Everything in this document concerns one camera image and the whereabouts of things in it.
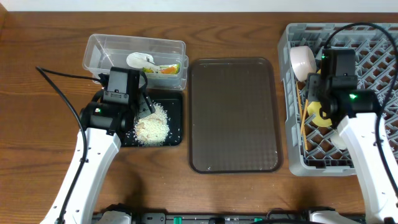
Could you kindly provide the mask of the yellow plate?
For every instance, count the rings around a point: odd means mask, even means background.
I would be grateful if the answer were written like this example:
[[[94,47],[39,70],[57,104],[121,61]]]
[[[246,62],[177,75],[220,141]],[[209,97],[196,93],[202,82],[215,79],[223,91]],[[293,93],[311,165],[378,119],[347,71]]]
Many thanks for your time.
[[[327,128],[332,125],[331,119],[323,119],[320,115],[321,103],[318,100],[317,90],[320,84],[319,73],[309,73],[306,81],[305,96],[308,100],[307,113],[309,116],[314,115],[312,122],[321,128]]]

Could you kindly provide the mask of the pile of rice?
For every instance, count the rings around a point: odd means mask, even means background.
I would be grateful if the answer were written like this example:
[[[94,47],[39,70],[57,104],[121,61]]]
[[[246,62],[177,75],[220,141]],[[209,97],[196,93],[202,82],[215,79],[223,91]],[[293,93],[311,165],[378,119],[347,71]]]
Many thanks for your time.
[[[155,113],[138,120],[126,134],[124,146],[176,146],[180,144],[181,127],[160,103],[154,103]]]

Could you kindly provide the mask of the pink bowl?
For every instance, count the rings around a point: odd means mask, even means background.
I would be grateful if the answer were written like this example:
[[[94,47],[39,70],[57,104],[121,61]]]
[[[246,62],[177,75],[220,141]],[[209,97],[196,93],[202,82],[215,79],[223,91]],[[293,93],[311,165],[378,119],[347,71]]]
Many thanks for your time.
[[[309,73],[317,71],[314,54],[308,46],[292,47],[290,63],[296,79],[300,82],[304,82]]]

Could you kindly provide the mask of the wooden chopstick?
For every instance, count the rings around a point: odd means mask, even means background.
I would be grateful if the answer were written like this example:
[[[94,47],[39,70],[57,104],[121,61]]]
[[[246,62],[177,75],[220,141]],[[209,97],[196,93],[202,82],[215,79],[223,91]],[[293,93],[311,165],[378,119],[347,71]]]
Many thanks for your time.
[[[299,113],[300,113],[300,122],[302,122],[302,113],[303,113],[303,108],[302,108],[302,102],[301,102],[301,98],[300,98],[300,90],[299,90],[299,85],[298,83],[296,83],[296,93],[297,93],[297,100],[298,100],[298,109],[299,109]],[[303,139],[303,147],[304,149],[307,151],[308,150],[308,146],[307,146],[307,138],[306,135],[303,137],[301,135],[302,139]]]
[[[302,122],[301,122],[301,126],[300,126],[300,133],[303,137],[305,136],[305,119],[307,117],[308,104],[309,104],[309,101],[305,100],[305,105],[304,105],[304,109],[303,109],[303,113],[302,113]]]

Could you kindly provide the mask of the white paper napkin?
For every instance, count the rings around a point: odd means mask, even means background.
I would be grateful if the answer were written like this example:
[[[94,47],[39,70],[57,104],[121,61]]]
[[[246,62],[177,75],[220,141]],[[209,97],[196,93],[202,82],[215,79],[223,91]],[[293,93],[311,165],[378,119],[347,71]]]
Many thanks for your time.
[[[141,52],[133,52],[129,54],[126,58],[126,63],[132,68],[155,67],[153,56]]]

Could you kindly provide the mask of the yellow green snack wrapper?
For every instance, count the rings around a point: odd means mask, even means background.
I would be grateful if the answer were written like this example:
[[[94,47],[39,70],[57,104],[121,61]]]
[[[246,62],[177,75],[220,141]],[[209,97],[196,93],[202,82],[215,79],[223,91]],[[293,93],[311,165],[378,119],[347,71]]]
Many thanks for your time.
[[[142,70],[146,73],[161,73],[167,75],[176,75],[180,71],[180,64],[171,65],[151,65],[149,67],[143,67]]]

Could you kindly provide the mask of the small white green cup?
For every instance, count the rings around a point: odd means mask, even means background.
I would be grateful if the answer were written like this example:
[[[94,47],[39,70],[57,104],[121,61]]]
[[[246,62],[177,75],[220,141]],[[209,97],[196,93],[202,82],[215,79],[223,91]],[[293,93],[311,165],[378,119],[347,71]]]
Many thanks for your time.
[[[331,135],[330,142],[339,150],[347,150],[344,140],[340,137],[337,131]]]

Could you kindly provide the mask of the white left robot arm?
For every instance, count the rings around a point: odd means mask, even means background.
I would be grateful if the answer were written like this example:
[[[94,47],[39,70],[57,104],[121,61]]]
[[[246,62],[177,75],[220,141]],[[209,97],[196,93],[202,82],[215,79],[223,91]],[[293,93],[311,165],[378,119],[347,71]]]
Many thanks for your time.
[[[104,178],[123,138],[139,118],[155,111],[147,85],[139,83],[147,76],[141,70],[111,68],[109,74],[97,79],[102,89],[77,112],[50,80],[49,70],[37,70],[67,104],[79,126],[72,161],[43,223],[90,223]]]

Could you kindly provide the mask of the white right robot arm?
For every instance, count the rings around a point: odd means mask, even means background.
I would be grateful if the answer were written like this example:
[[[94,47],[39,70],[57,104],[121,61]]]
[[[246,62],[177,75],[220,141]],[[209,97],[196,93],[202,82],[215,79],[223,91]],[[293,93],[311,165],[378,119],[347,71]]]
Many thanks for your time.
[[[397,223],[397,162],[387,139],[381,106],[372,90],[359,90],[355,77],[307,78],[308,99],[321,104],[344,142],[361,187],[367,223]]]

